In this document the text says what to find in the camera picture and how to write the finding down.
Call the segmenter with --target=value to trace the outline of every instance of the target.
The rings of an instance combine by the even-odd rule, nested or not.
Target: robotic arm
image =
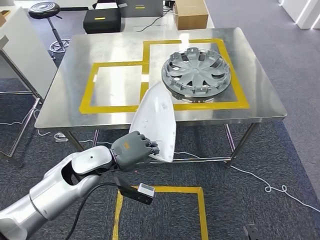
[[[26,240],[48,220],[54,220],[75,201],[96,186],[109,171],[128,172],[150,162],[150,154],[159,149],[138,131],[115,141],[111,149],[96,146],[70,154],[45,174],[29,194],[0,211],[0,240]],[[153,195],[140,191],[116,179],[120,192],[127,197],[150,204]]]

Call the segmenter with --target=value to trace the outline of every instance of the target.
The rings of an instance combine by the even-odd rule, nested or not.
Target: yellow tape
[[[207,228],[206,209],[205,207],[204,191],[202,187],[198,190],[198,216],[200,217],[200,229],[202,240],[209,240],[208,229]]]
[[[114,213],[114,225],[113,225],[113,232],[112,234],[112,240],[119,239],[119,219],[120,219],[120,212],[122,211],[123,201],[124,201],[124,197],[119,191],[118,191],[118,195],[116,197],[115,212]]]
[[[220,54],[223,56],[229,66],[231,71],[231,86],[233,89],[236,101],[224,101],[224,102],[205,102],[205,103],[177,103],[174,104],[175,111],[192,111],[192,110],[228,110],[228,109],[248,109],[249,103],[243,92],[238,77],[231,62],[228,51],[223,41],[220,38],[207,38],[207,39],[189,39],[191,44],[199,43],[214,43],[217,44]],[[125,61],[125,62],[96,62],[94,63],[89,75],[85,94],[80,104],[79,111],[82,114],[98,114],[98,113],[132,113],[135,112],[138,105],[126,105],[126,106],[91,106],[91,98],[94,93],[94,83],[93,79],[97,73],[98,68],[101,67],[120,67],[120,66],[142,66],[142,79],[140,90],[140,100],[141,101],[149,88],[149,79],[143,76],[149,74],[150,62],[150,45],[160,44],[180,44],[181,40],[154,40],[143,41],[143,49],[142,53],[142,61]]]
[[[6,13],[5,13],[5,14],[2,14],[2,16],[4,16],[5,18],[7,16],[7,15],[8,15],[8,14],[10,14],[11,11],[7,11]]]
[[[140,87],[140,101],[143,100],[145,93],[149,88],[149,82],[141,82],[141,86]]]
[[[183,193],[183,194],[197,194],[198,215],[200,220],[200,230],[202,240],[209,240],[207,226],[206,210],[205,208],[204,191],[202,187],[195,186],[154,186],[156,193]],[[114,226],[112,240],[119,240],[119,218],[122,208],[124,197],[118,191],[115,202],[115,213],[114,216]]]

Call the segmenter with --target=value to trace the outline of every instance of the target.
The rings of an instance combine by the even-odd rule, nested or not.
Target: cardboard box
[[[205,29],[208,12],[204,0],[175,0],[177,30]]]
[[[5,22],[6,22],[6,19],[2,13],[0,13],[0,27],[4,25]]]

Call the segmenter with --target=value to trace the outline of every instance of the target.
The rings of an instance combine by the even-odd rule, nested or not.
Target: cable on floor
[[[197,155],[194,155],[194,154],[189,153],[189,152],[185,152],[185,151],[183,151],[183,152],[181,152],[181,153],[186,154],[186,155],[189,155],[189,156],[192,156],[192,157],[195,157],[195,158],[197,158],[197,159],[199,159],[199,158],[200,158],[200,157],[198,157],[198,156],[197,156]],[[303,202],[302,202],[302,201],[300,201],[300,200],[299,200],[299,199],[297,199],[297,198],[296,198],[296,197],[294,197],[294,196],[292,196],[292,195],[290,195],[289,193],[288,193],[288,192],[287,192],[287,186],[286,186],[286,185],[282,185],[282,186],[281,186],[282,190],[280,190],[280,189],[278,189],[278,188],[276,188],[276,187],[272,187],[272,186],[271,186],[269,182],[267,182],[267,181],[266,181],[266,180],[264,180],[264,179],[263,179],[263,178],[258,177],[258,176],[257,176],[257,175],[255,175],[255,174],[254,174],[254,173],[252,173],[252,172],[242,170],[242,169],[240,169],[240,168],[235,167],[235,166],[232,166],[232,165],[231,165],[230,167],[231,167],[231,168],[232,168],[232,169],[235,169],[235,170],[237,170],[237,171],[242,172],[242,173],[252,175],[252,176],[254,176],[254,177],[255,177],[255,178],[257,178],[257,179],[259,179],[259,180],[260,180],[260,181],[263,181],[263,183],[265,183],[265,184],[266,184],[266,185],[267,185],[266,187],[265,187],[265,188],[264,188],[264,190],[265,190],[266,193],[271,193],[272,189],[273,189],[273,190],[275,190],[275,191],[278,191],[278,192],[281,192],[281,193],[285,193],[287,196],[289,196],[289,197],[291,197],[291,199],[294,199],[294,200],[295,200],[295,201],[297,201],[297,202],[298,202],[298,203],[300,203],[300,204],[301,204],[301,205],[303,205],[303,206],[308,207],[308,208],[310,208],[310,209],[313,209],[313,210],[315,210],[315,211],[317,211],[317,212],[320,213],[320,210],[318,210],[318,209],[316,209],[316,208],[315,208],[315,207],[312,207],[312,206],[310,206],[310,205],[308,205],[308,204],[305,204],[305,203],[303,203]]]
[[[5,123],[5,122],[0,122],[0,125],[9,125],[9,126],[12,126],[12,125],[14,125],[14,124],[20,124],[20,125],[22,125],[26,118],[27,118],[27,116],[32,111],[32,110],[33,110],[33,109],[35,109],[34,112],[33,112],[33,116],[35,117],[35,119],[36,120],[37,119],[37,117],[35,116],[35,112],[38,112],[38,111],[40,111],[39,109],[36,109],[36,108],[32,108],[32,109],[30,109],[30,110],[29,110],[28,111],[28,113],[21,121],[21,122],[19,122],[19,121],[15,121],[15,122],[12,122],[12,123]],[[39,130],[38,129],[38,134],[38,135],[40,135],[40,136],[45,136],[45,135],[48,135],[48,134],[50,134],[50,133],[51,133],[51,132],[47,132],[47,133],[44,133],[44,134],[42,134],[42,133],[40,133],[39,132]],[[60,133],[60,132],[58,132],[58,133],[56,133],[55,135],[54,135],[54,138],[56,139],[56,142],[67,142],[68,141],[68,139],[66,138],[66,137],[65,137],[63,133]],[[88,139],[88,140],[85,140],[85,141],[79,141],[79,143],[88,143],[88,142],[94,142],[93,140],[91,140],[91,139]],[[111,142],[108,142],[108,141],[105,141],[105,142],[97,142],[97,144],[109,144],[109,145],[112,145],[112,143]],[[194,155],[194,154],[192,154],[192,153],[189,153],[189,152],[186,152],[186,151],[181,151],[181,152],[174,152],[175,154],[186,154],[186,155],[189,155],[189,156],[192,156],[192,157],[195,157],[195,158],[198,158],[198,159],[199,159],[200,157],[198,157],[198,156],[197,156],[197,155]],[[237,168],[237,167],[235,167],[235,166],[232,166],[232,165],[231,165],[230,166],[231,168],[232,168],[232,169],[235,169],[235,170],[237,170],[237,171],[239,171],[239,172],[242,172],[242,173],[245,173],[245,174],[249,174],[249,175],[252,175],[252,176],[254,176],[254,177],[255,177],[255,178],[257,178],[257,179],[259,179],[259,180],[260,180],[260,181],[262,181],[262,182],[264,182],[265,184],[266,184],[267,186],[266,186],[265,188],[264,188],[264,191],[266,191],[266,193],[271,193],[272,192],[272,190],[275,190],[275,191],[278,191],[278,192],[280,192],[280,193],[285,193],[285,194],[286,194],[287,196],[288,196],[288,197],[290,197],[290,198],[291,198],[291,199],[294,199],[294,200],[295,200],[295,201],[297,201],[297,202],[298,202],[298,203],[300,203],[300,204],[301,204],[301,205],[303,205],[303,206],[305,206],[305,207],[308,207],[308,208],[310,208],[310,209],[312,209],[312,210],[315,210],[315,211],[317,211],[317,212],[318,212],[318,213],[320,213],[320,210],[318,210],[318,209],[316,209],[316,208],[315,208],[315,207],[312,207],[312,206],[310,206],[310,205],[308,205],[308,204],[305,204],[305,203],[303,203],[303,202],[302,202],[302,201],[300,201],[300,200],[299,200],[299,199],[297,199],[297,198],[296,198],[296,197],[294,197],[294,196],[292,196],[292,195],[290,195],[289,193],[288,193],[287,192],[287,186],[285,186],[285,185],[282,185],[282,186],[281,186],[281,188],[282,189],[278,189],[278,188],[276,188],[276,187],[272,187],[272,186],[271,186],[269,182],[267,182],[267,181],[266,181],[266,180],[264,180],[264,179],[263,179],[263,178],[260,178],[260,177],[258,177],[258,176],[257,176],[257,175],[255,175],[255,174],[254,174],[254,173],[252,173],[252,172],[249,172],[249,171],[245,171],[245,170],[242,170],[242,169],[240,169],[240,168]],[[95,190],[95,189],[97,189],[97,187],[95,187],[95,188],[93,188],[91,191],[90,191],[89,192],[89,194],[86,197],[86,198],[85,198],[84,199],[84,201],[82,202],[83,204],[85,204],[85,203],[85,200],[93,191],[93,190]],[[74,223],[74,227],[75,227],[75,225],[77,224],[77,222],[76,221],[75,221],[75,223]]]
[[[25,120],[29,115],[29,113],[31,111],[34,110],[34,109],[37,110],[36,108],[31,108],[30,110],[28,111],[28,113],[26,116],[23,117],[23,119],[21,122],[20,122],[20,121],[14,121],[14,122],[12,122],[12,123],[0,122],[0,125],[8,125],[8,126],[12,126],[12,125],[14,125],[14,124],[23,125],[25,122]]]
[[[75,218],[74,219],[73,225],[72,226],[71,230],[69,232],[69,234],[64,239],[64,240],[68,240],[71,237],[71,235],[72,235],[73,231],[75,229],[75,226],[78,223],[78,220],[79,219],[80,214],[82,213],[82,210],[84,208],[84,205],[86,203],[87,199],[88,199],[88,197],[94,190],[100,188],[100,187],[104,187],[104,186],[112,186],[112,187],[117,187],[117,185],[115,183],[113,182],[103,182],[103,183],[100,183],[98,184],[94,188],[92,188],[91,190],[90,190],[81,203],[81,205],[78,207],[78,212],[75,215]]]

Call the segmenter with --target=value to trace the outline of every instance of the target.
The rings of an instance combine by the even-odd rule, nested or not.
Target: stool base
[[[53,53],[65,53],[66,48],[69,46],[70,41],[70,39],[61,39],[63,46],[60,46],[58,41],[54,41],[50,45],[49,49]]]

